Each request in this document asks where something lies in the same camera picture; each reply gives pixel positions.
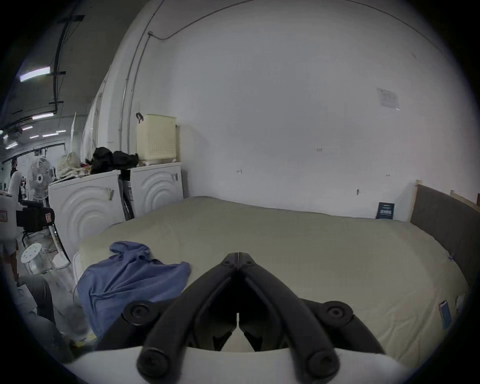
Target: cream laundry basket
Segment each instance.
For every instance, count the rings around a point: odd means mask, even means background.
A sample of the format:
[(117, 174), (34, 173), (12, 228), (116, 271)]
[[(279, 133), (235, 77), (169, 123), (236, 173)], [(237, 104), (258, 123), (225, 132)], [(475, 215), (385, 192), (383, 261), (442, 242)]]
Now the cream laundry basket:
[(137, 126), (137, 153), (140, 160), (177, 157), (176, 119), (162, 115), (145, 115)]

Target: gray headboard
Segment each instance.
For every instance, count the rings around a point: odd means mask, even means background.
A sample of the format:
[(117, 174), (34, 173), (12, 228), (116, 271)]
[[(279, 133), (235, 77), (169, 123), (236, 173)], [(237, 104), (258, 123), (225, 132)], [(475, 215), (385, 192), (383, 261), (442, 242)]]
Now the gray headboard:
[(410, 222), (450, 253), (472, 287), (480, 272), (480, 211), (424, 185), (416, 188)]

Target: white washing machine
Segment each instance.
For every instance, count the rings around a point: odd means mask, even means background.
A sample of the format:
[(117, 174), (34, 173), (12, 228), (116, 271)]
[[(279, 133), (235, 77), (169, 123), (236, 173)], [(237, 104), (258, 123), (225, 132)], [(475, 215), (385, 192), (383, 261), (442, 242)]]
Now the white washing machine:
[(70, 260), (82, 239), (125, 221), (119, 175), (114, 170), (48, 186), (55, 227)]
[(130, 169), (123, 182), (135, 217), (183, 200), (181, 163), (156, 164)]

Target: beige bed sheet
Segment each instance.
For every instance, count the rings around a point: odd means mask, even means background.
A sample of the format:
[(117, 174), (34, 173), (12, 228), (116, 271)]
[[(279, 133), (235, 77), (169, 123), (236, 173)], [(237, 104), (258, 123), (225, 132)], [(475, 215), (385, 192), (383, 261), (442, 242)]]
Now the beige bed sheet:
[(411, 223), (295, 212), (193, 197), (112, 226), (80, 245), (82, 266), (136, 241), (166, 264), (192, 265), (191, 284), (230, 252), (247, 252), (301, 298), (340, 300), (386, 353), (418, 365), (446, 334), (438, 305), (468, 286), (447, 251)]

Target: blue cloth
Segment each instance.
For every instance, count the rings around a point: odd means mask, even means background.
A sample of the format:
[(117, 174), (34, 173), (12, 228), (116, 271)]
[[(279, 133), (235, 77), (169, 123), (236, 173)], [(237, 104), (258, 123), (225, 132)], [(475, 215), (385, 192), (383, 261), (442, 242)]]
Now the blue cloth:
[(161, 301), (178, 296), (187, 285), (190, 264), (150, 260), (143, 244), (117, 241), (115, 255), (88, 267), (78, 281), (78, 297), (95, 335), (101, 338), (135, 300)]

